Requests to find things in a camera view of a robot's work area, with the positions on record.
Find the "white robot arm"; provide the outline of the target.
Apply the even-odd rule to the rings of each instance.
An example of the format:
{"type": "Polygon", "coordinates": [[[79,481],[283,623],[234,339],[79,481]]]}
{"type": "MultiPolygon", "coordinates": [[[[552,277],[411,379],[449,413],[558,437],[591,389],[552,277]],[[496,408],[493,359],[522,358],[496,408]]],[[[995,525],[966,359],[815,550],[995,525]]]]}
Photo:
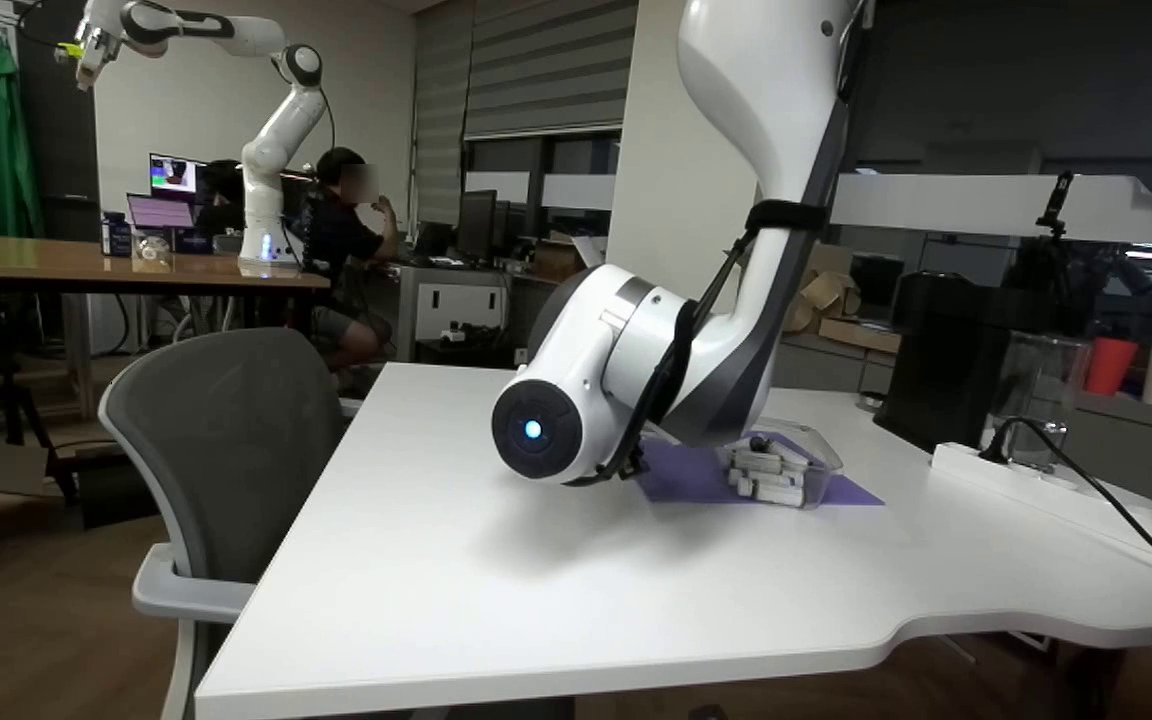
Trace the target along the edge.
{"type": "Polygon", "coordinates": [[[609,256],[550,298],[489,408],[522,481],[619,481],[651,437],[745,437],[828,224],[828,141],[872,0],[667,6],[631,57],[609,256]]]}

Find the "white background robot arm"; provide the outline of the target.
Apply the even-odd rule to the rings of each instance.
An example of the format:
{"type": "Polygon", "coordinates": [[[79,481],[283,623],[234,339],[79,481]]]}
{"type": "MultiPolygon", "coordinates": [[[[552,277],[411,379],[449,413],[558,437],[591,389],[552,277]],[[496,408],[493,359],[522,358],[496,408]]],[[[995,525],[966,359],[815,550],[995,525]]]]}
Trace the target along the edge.
{"type": "Polygon", "coordinates": [[[240,249],[243,267],[291,267],[303,240],[283,219],[283,172],[326,121],[326,57],[283,34],[278,16],[183,7],[177,0],[83,0],[72,35],[55,49],[76,90],[98,90],[103,69],[140,57],[177,76],[196,74],[208,105],[237,96],[237,79],[268,69],[282,90],[240,144],[240,249]]]}

